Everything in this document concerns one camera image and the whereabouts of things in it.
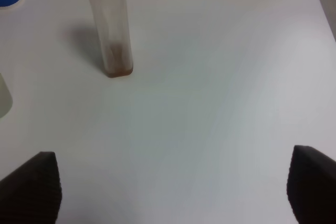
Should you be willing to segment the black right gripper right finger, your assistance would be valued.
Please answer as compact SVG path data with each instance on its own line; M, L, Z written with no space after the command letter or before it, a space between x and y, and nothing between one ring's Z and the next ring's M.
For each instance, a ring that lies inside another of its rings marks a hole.
M335 223L335 161L311 146L294 146L287 197L298 223Z

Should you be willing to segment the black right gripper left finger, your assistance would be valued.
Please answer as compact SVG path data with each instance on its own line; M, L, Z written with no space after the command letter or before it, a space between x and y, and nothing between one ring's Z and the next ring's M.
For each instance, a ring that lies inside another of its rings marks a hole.
M56 223L62 187L54 152L39 152L1 180L1 223Z

